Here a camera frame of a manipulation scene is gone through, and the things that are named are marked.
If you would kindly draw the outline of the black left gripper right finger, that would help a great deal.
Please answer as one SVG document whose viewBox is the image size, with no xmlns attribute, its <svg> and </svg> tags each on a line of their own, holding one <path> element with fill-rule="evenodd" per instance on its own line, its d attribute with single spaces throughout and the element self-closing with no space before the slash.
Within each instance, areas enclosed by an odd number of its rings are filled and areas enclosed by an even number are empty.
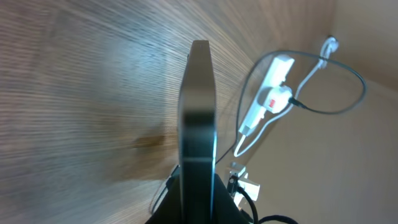
<svg viewBox="0 0 398 224">
<path fill-rule="evenodd" d="M 218 174 L 215 174 L 214 178 L 213 223 L 248 224 Z"/>
</svg>

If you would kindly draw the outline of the blue Galaxy S25 smartphone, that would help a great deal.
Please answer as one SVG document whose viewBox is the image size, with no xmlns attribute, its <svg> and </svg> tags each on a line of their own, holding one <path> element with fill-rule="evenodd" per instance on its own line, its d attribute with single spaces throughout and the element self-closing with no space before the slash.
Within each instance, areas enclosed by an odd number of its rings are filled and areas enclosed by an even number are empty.
<svg viewBox="0 0 398 224">
<path fill-rule="evenodd" d="M 210 43 L 195 40 L 178 101 L 183 223 L 211 223 L 216 156 L 216 96 Z"/>
</svg>

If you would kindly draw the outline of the white USB charger plug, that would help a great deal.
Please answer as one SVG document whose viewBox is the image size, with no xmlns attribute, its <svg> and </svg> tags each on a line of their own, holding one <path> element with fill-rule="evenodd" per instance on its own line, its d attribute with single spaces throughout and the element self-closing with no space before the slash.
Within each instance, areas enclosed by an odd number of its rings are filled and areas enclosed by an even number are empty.
<svg viewBox="0 0 398 224">
<path fill-rule="evenodd" d="M 259 97 L 259 104 L 273 114 L 280 113 L 289 103 L 292 90 L 288 86 L 265 89 Z"/>
</svg>

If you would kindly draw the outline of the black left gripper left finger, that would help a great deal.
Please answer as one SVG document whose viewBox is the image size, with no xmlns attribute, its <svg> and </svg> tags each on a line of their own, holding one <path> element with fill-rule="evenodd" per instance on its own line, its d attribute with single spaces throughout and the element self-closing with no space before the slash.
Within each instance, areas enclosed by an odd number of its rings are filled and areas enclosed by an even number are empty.
<svg viewBox="0 0 398 224">
<path fill-rule="evenodd" d="M 169 191 L 146 224 L 180 224 L 182 223 L 182 206 L 180 176 L 172 177 Z"/>
</svg>

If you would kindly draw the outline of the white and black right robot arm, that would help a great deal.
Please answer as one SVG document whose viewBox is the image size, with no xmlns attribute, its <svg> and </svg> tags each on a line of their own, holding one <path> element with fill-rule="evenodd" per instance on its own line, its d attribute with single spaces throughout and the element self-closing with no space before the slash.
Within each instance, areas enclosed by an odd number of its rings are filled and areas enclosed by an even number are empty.
<svg viewBox="0 0 398 224">
<path fill-rule="evenodd" d="M 260 216 L 256 201 L 258 200 L 261 186 L 245 178 L 232 175 L 228 179 L 227 190 L 237 206 L 238 211 L 248 221 L 248 223 L 285 223 L 299 224 L 293 218 L 285 215 L 266 215 Z"/>
</svg>

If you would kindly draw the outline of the white power strip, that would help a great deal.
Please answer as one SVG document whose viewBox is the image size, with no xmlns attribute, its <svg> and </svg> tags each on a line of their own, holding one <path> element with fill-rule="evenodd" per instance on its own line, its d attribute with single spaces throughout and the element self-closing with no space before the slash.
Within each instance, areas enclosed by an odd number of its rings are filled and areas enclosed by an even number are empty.
<svg viewBox="0 0 398 224">
<path fill-rule="evenodd" d="M 283 85 L 295 60 L 288 55 L 278 55 L 271 60 L 252 103 L 239 127 L 243 136 L 251 135 L 264 119 L 266 112 L 280 113 L 292 97 L 290 87 Z"/>
</svg>

